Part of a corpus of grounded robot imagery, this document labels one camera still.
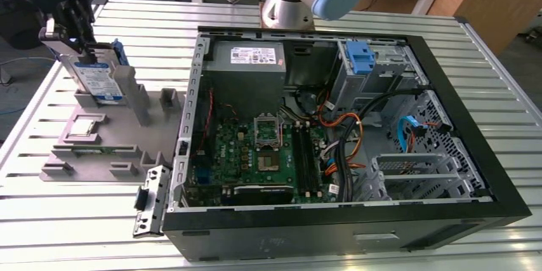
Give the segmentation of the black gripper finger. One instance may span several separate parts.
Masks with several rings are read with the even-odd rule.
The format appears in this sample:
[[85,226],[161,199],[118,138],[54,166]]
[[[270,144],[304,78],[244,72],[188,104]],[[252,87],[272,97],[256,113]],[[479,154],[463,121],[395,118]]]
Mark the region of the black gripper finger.
[[45,15],[45,25],[38,32],[38,40],[60,55],[84,53],[77,33],[57,23],[52,14]]
[[96,39],[92,23],[94,21],[89,0],[65,0],[62,2],[62,26],[65,28],[65,43],[73,50],[72,54],[80,55],[82,63],[96,63],[93,52]]

